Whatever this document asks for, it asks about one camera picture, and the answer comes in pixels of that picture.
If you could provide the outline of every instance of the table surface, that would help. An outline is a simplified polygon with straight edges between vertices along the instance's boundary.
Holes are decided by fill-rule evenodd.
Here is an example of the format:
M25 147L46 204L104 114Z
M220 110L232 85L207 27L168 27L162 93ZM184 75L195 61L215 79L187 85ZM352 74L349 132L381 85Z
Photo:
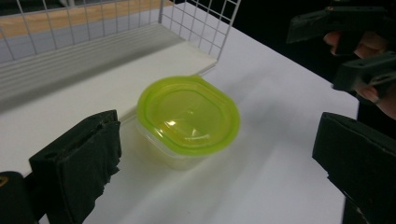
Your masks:
M162 51L158 57L166 54ZM194 69L199 70L187 66L183 71ZM89 91L98 78L103 77L69 89ZM241 127L232 144L189 171L174 171L136 153L145 142L137 134L134 120L125 117L120 129L120 171L112 176L84 223L341 223L344 196L312 159L312 149L322 112L355 118L358 101L234 28L218 63L204 79L238 106ZM116 82L114 85L126 85L122 79ZM69 91L57 91L55 96L0 115L2 171L27 174L27 159L32 153L78 118L106 108L89 98L85 99L91 101L88 108L83 103L72 105L62 98L75 96ZM106 90L103 95L113 93L117 95L116 90ZM44 113L42 105L49 101L55 105ZM117 107L117 103L107 106ZM35 118L29 118L27 109L35 110L35 115L44 113L43 120L32 123L47 123L49 130L29 126L28 120ZM27 131L14 127L21 122ZM19 132L26 138L17 137Z

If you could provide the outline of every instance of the metal wire grid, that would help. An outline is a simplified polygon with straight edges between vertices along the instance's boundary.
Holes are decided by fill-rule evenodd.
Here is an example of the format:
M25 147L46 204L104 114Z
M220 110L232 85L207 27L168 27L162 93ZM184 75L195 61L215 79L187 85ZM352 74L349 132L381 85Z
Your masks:
M20 0L16 1L20 13L0 18L0 63L152 23L161 23L218 58L241 0L98 0L96 4L83 0L78 7L64 1L61 9L48 9L42 0L44 10L34 13L25 13ZM17 25L7 26L9 21L17 21Z

